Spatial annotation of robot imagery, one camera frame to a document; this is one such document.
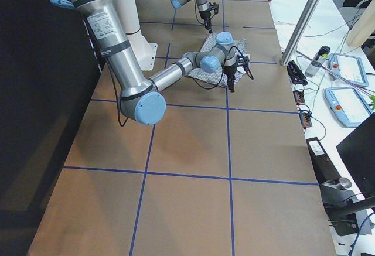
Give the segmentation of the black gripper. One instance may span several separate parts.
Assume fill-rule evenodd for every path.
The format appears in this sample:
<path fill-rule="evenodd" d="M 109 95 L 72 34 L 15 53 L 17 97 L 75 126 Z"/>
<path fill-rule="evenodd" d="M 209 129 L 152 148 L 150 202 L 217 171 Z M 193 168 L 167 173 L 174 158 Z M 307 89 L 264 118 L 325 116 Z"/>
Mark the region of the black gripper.
<path fill-rule="evenodd" d="M 199 5 L 199 15 L 204 20 L 204 26 L 209 31 L 210 34 L 213 33 L 212 31 L 212 23 L 211 18 L 212 15 L 216 15 L 219 12 L 219 5 L 211 2 L 206 1 Z"/>
<path fill-rule="evenodd" d="M 227 85 L 231 93 L 235 92 L 236 71 L 240 69 L 240 73 L 249 73 L 249 61 L 248 56 L 234 56 L 224 62 L 224 73 L 227 75 Z"/>

